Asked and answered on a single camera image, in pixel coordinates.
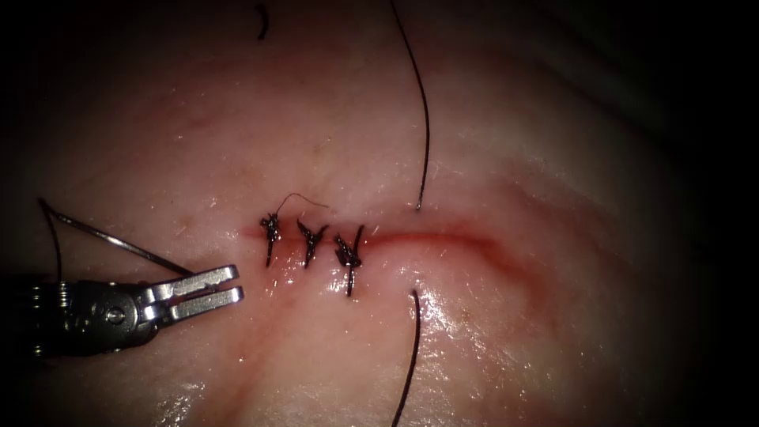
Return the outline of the left arm needle driver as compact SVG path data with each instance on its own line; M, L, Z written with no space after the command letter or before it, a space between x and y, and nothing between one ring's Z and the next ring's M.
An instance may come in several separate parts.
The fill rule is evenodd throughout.
M89 357L143 346L158 333L141 314L144 286L114 282L60 282L29 289L32 355Z

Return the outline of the left arm needle driver jaw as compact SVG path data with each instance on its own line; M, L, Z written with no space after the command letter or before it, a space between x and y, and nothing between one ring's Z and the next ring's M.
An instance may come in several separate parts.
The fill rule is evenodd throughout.
M142 304L163 303L177 297L216 291L221 284L235 280L239 276L239 271L235 265L226 265L190 274L183 278L157 282L142 290Z
M244 299L244 291L241 286L191 297L162 308L155 322L158 326L171 326L218 308L238 303L242 299Z

